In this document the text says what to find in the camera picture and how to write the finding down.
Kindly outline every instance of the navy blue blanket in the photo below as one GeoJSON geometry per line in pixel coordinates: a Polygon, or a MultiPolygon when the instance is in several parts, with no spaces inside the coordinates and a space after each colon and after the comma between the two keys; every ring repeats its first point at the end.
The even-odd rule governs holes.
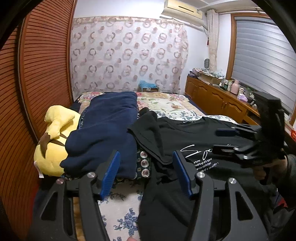
{"type": "Polygon", "coordinates": [[[77,177],[95,171],[116,149],[121,155],[117,177],[133,179],[137,145],[127,128],[137,120],[137,113],[134,92],[111,92],[93,98],[81,115],[80,128],[66,141],[68,157],[60,164],[65,173],[77,177]]]}

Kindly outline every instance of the metal bolt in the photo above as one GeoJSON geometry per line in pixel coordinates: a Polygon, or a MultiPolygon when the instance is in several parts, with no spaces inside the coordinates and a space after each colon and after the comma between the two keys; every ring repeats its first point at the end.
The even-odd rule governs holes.
{"type": "Polygon", "coordinates": [[[56,180],[56,183],[57,184],[63,184],[64,183],[64,179],[63,178],[58,178],[57,180],[56,180]]]}
{"type": "Polygon", "coordinates": [[[237,182],[233,177],[229,178],[228,181],[229,181],[231,184],[236,184],[236,182],[237,182]]]}
{"type": "Polygon", "coordinates": [[[205,177],[205,174],[203,172],[198,172],[196,174],[199,178],[204,178],[205,177]]]}
{"type": "Polygon", "coordinates": [[[93,177],[95,177],[96,176],[96,174],[94,173],[94,172],[89,172],[88,174],[87,174],[87,177],[89,177],[89,178],[93,178],[93,177]]]}

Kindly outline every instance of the white wall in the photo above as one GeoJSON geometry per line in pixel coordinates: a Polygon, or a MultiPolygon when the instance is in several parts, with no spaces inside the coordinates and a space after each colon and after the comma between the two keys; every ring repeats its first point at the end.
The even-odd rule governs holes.
{"type": "Polygon", "coordinates": [[[217,49],[217,71],[226,75],[231,39],[230,14],[219,15],[219,40],[217,49]]]}
{"type": "MultiPolygon", "coordinates": [[[[78,0],[74,17],[130,16],[159,19],[164,0],[78,0]]],[[[186,78],[193,67],[202,68],[204,60],[209,58],[207,36],[203,27],[199,29],[186,26],[189,42],[187,63],[180,78],[180,93],[184,92],[186,78]]]]}

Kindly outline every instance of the person's arm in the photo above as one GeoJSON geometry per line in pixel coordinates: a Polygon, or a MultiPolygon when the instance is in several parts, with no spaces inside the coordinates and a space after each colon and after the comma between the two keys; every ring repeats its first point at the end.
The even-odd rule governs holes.
{"type": "Polygon", "coordinates": [[[285,199],[288,207],[296,207],[296,157],[288,155],[284,160],[275,160],[270,164],[253,168],[257,180],[263,180],[266,176],[263,167],[272,169],[274,184],[279,193],[285,199]]]}

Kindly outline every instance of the bed cover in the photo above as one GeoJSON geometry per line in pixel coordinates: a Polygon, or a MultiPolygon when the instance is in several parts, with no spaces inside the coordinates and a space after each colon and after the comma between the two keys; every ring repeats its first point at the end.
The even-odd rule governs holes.
{"type": "MultiPolygon", "coordinates": [[[[103,92],[84,92],[78,98],[79,113],[87,108],[94,97],[103,92]]],[[[157,113],[157,117],[168,117],[173,120],[196,121],[206,116],[199,109],[189,103],[189,100],[178,94],[161,92],[137,92],[138,108],[148,107],[157,113]]],[[[222,115],[207,115],[207,117],[236,123],[233,119],[222,115]]],[[[139,206],[144,193],[143,178],[134,180],[115,179],[110,194],[98,206],[102,219],[111,241],[126,241],[129,236],[140,240],[137,217],[139,206]]],[[[79,198],[74,198],[74,218],[77,239],[84,241],[80,220],[79,198]]]]}

